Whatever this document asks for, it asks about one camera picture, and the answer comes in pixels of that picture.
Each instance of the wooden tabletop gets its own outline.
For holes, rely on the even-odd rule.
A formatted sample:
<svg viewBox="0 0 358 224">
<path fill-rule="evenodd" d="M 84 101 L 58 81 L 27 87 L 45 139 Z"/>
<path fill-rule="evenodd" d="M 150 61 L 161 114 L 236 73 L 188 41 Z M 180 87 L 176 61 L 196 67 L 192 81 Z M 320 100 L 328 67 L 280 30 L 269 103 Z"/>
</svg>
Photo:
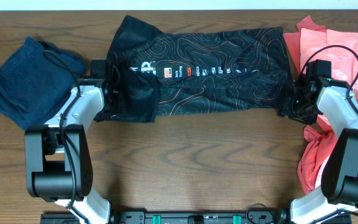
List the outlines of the wooden tabletop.
<svg viewBox="0 0 358 224">
<path fill-rule="evenodd" d="M 27 36 L 105 58 L 127 14 L 169 33 L 277 26 L 296 32 L 307 15 L 328 29 L 358 32 L 358 11 L 0 12 L 0 66 Z M 303 196 L 296 167 L 304 127 L 261 109 L 94 123 L 87 133 L 93 186 L 113 207 L 149 211 L 288 205 Z M 65 210 L 27 193 L 24 131 L 0 114 L 0 223 L 39 223 L 45 211 Z"/>
</svg>

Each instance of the pink cloth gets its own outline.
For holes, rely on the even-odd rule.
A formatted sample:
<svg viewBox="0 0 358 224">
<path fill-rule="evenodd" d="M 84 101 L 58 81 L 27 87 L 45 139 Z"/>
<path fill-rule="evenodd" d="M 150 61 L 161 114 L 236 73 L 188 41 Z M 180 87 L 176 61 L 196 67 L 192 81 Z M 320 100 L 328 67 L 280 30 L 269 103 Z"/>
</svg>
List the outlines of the pink cloth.
<svg viewBox="0 0 358 224">
<path fill-rule="evenodd" d="M 325 32 L 325 26 L 319 26 L 315 24 L 310 16 L 305 17 L 299 23 L 296 24 L 299 32 L 295 33 L 286 33 L 284 34 L 285 43 L 287 44 L 288 50 L 290 51 L 291 58 L 293 63 L 295 64 L 295 68 L 298 73 L 301 72 L 300 68 L 300 58 L 301 58 L 301 51 L 300 51 L 300 44 L 301 44 L 301 29 L 306 28 L 310 30 L 318 30 L 321 32 Z"/>
<path fill-rule="evenodd" d="M 358 33 L 337 32 L 333 30 L 327 30 L 324 33 L 302 29 L 300 39 L 300 65 L 303 66 L 310 55 L 317 50 L 333 44 L 344 45 L 353 49 L 358 54 Z M 354 56 L 345 49 L 327 49 L 316 55 L 311 61 L 316 59 L 329 60 L 332 62 L 332 76 L 335 79 L 346 80 L 350 83 L 357 73 L 357 61 Z M 358 102 L 358 80 L 354 86 L 354 93 Z M 320 185 L 321 174 L 323 173 L 325 163 L 337 142 L 337 138 L 328 120 L 324 116 L 319 116 L 317 122 L 324 130 L 324 134 L 319 134 L 310 126 L 305 128 L 304 136 L 309 144 L 298 165 L 298 177 L 302 189 L 306 194 Z"/>
</svg>

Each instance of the dark blue cloth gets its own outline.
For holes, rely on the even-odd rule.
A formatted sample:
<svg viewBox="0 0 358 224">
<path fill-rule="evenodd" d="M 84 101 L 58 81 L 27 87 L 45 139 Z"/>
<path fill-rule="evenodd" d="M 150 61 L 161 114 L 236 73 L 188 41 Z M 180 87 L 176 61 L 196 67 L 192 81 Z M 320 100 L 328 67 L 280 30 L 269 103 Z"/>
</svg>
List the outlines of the dark blue cloth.
<svg viewBox="0 0 358 224">
<path fill-rule="evenodd" d="M 86 71 L 86 65 L 73 53 L 26 38 L 0 68 L 0 113 L 22 129 L 42 125 L 58 113 L 74 83 L 68 71 L 44 57 L 44 50 L 57 54 L 71 70 L 81 74 Z"/>
</svg>

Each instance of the pile of clothes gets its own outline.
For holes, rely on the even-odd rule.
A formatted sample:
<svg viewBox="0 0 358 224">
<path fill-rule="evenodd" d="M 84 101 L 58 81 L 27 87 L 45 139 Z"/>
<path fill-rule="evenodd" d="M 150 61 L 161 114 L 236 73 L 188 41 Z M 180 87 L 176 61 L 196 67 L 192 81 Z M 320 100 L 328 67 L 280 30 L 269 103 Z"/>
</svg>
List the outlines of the pile of clothes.
<svg viewBox="0 0 358 224">
<path fill-rule="evenodd" d="M 97 121 L 154 122 L 157 115 L 217 113 L 250 108 L 279 108 L 293 96 L 287 48 L 300 72 L 311 54 L 332 44 L 358 54 L 358 33 L 318 26 L 308 16 L 299 32 L 282 28 L 249 29 L 212 34 L 166 34 L 126 16 L 106 57 L 106 78 L 114 91 Z M 43 125 L 70 95 L 74 80 L 54 52 L 80 78 L 85 63 L 71 52 L 27 38 L 0 68 L 0 113 L 22 129 Z M 344 49 L 327 49 L 312 60 L 332 61 L 333 78 L 351 82 L 358 69 Z M 358 81 L 354 87 L 358 102 Z M 305 193 L 318 185 L 322 167 L 337 141 L 328 121 L 320 116 L 324 133 L 307 126 L 309 145 L 298 175 Z"/>
</svg>

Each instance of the white wall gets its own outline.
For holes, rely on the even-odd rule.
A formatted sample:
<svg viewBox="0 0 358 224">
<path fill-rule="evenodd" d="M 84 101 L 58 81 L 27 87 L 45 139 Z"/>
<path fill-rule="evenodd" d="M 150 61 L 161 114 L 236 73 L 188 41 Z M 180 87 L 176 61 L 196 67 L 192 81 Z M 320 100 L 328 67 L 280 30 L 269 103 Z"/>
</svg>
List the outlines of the white wall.
<svg viewBox="0 0 358 224">
<path fill-rule="evenodd" d="M 358 0 L 0 0 L 0 10 L 358 9 Z"/>
</svg>

